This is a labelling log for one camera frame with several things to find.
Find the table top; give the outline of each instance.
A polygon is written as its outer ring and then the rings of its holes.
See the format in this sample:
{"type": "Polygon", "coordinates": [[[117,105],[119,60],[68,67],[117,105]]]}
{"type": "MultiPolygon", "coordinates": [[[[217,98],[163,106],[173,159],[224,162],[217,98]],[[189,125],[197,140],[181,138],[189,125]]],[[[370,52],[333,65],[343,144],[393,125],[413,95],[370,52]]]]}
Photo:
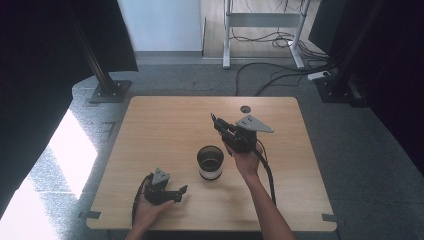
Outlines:
{"type": "MultiPolygon", "coordinates": [[[[259,231],[249,190],[226,154],[210,113],[229,123],[254,117],[274,129],[258,132],[272,169],[277,206],[293,231],[334,231],[336,223],[296,99],[291,97],[134,97],[128,107],[91,211],[93,229],[128,229],[134,196],[156,167],[169,173],[167,190],[188,185],[152,230],[259,231]],[[199,175],[197,152],[215,145],[225,153],[223,173],[215,181],[199,175]]],[[[260,179],[269,192],[265,170],[260,179]]]]}

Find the black cup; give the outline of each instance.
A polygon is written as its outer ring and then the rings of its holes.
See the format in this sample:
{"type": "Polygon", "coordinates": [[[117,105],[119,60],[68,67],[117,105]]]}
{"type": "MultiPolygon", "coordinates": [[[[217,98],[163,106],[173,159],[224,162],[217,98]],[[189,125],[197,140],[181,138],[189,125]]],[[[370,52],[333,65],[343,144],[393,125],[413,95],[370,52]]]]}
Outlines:
{"type": "Polygon", "coordinates": [[[199,173],[206,180],[218,179],[222,174],[224,153],[215,146],[206,146],[197,153],[199,173]]]}

